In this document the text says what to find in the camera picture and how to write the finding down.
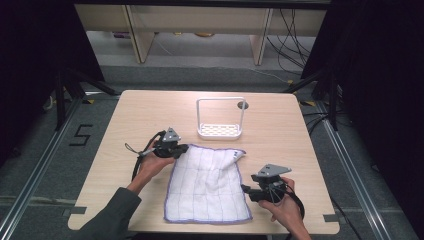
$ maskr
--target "white towel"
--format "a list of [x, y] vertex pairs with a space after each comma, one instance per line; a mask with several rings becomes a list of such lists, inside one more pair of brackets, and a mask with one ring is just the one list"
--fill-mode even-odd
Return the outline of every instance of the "white towel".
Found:
[[252, 219], [237, 160], [245, 151], [189, 145], [176, 160], [165, 200], [172, 223], [231, 224]]

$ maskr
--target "human hand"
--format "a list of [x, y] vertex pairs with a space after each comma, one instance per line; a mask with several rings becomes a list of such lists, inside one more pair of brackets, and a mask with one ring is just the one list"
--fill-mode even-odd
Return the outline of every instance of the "human hand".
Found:
[[[154, 142], [148, 147], [148, 149], [151, 149], [153, 145]], [[127, 188], [137, 194], [140, 193], [143, 187], [150, 182], [154, 176], [162, 171], [164, 167], [174, 162], [175, 159], [173, 157], [160, 158], [153, 152], [150, 152], [143, 158], [137, 175]]]
[[[282, 177], [282, 179], [289, 186], [287, 187], [287, 191], [294, 191], [294, 181], [285, 177]], [[272, 213], [272, 222], [277, 220], [281, 225], [287, 228], [287, 230], [292, 233], [296, 239], [311, 239], [305, 225], [303, 224], [299, 206], [289, 195], [285, 194], [281, 202], [278, 204], [274, 204], [266, 200], [261, 200], [258, 203], [259, 206]]]

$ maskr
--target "cabinet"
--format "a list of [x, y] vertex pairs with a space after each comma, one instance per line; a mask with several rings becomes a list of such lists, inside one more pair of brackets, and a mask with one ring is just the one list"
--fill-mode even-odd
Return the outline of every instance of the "cabinet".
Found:
[[[267, 35], [286, 35], [292, 10], [270, 8], [75, 5], [86, 31], [129, 32], [137, 62], [146, 61], [155, 32], [210, 32], [249, 36], [260, 65]], [[298, 36], [316, 36], [324, 10], [295, 10]]]

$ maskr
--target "person's arm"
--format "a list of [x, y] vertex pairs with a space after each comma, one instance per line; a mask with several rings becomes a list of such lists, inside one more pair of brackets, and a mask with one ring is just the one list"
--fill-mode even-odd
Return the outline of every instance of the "person's arm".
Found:
[[129, 221], [141, 202], [138, 194], [174, 158], [144, 157], [139, 172], [127, 188], [119, 188], [106, 207], [87, 222], [72, 239], [125, 239]]
[[[283, 180], [294, 189], [294, 181], [289, 178], [283, 178]], [[306, 229], [302, 216], [300, 215], [299, 206], [296, 202], [287, 194], [284, 195], [283, 200], [278, 205], [268, 202], [266, 200], [259, 201], [259, 206], [269, 210], [272, 213], [271, 221], [277, 220], [298, 240], [310, 240], [308, 230]]]

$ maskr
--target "gray sleeve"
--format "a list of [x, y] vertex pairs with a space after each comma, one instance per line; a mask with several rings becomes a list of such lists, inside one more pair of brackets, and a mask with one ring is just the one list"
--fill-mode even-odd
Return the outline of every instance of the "gray sleeve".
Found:
[[106, 207], [71, 239], [125, 239], [129, 221], [140, 202], [135, 193], [119, 188]]

